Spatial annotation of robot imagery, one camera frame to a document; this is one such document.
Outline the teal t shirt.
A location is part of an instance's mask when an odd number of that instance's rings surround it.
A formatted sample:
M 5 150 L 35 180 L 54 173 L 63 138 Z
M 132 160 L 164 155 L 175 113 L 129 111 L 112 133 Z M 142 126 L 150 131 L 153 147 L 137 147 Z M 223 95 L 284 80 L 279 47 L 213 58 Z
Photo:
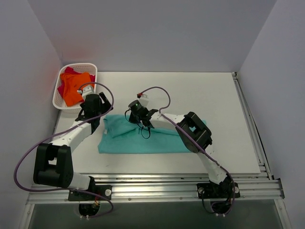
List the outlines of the teal t shirt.
M 142 129 L 129 123 L 122 114 L 106 115 L 104 133 L 98 145 L 100 154 L 168 154 L 189 153 L 175 130 Z

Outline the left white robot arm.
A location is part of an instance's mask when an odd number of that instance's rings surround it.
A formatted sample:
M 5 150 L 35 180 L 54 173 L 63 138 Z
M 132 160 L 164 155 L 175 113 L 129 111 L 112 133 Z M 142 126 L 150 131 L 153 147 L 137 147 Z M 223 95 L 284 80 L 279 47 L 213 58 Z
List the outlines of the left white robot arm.
M 96 195 L 92 178 L 73 171 L 72 153 L 100 125 L 101 115 L 111 110 L 104 93 L 89 94 L 73 123 L 73 130 L 50 143 L 41 143 L 36 150 L 33 181 L 51 187 L 78 189 L 79 195 L 91 200 Z

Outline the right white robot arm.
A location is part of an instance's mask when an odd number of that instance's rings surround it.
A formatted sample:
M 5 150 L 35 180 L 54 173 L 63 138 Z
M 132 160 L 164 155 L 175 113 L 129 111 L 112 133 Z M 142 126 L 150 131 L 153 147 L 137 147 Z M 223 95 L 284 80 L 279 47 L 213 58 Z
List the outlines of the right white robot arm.
M 131 115 L 129 121 L 142 124 L 151 130 L 162 128 L 177 131 L 185 147 L 198 155 L 204 165 L 209 180 L 212 182 L 212 192 L 217 197 L 224 196 L 229 191 L 225 180 L 232 180 L 229 172 L 214 158 L 212 132 L 194 112 L 185 115 L 163 114 L 157 109 L 148 110 L 139 100 L 128 105 Z

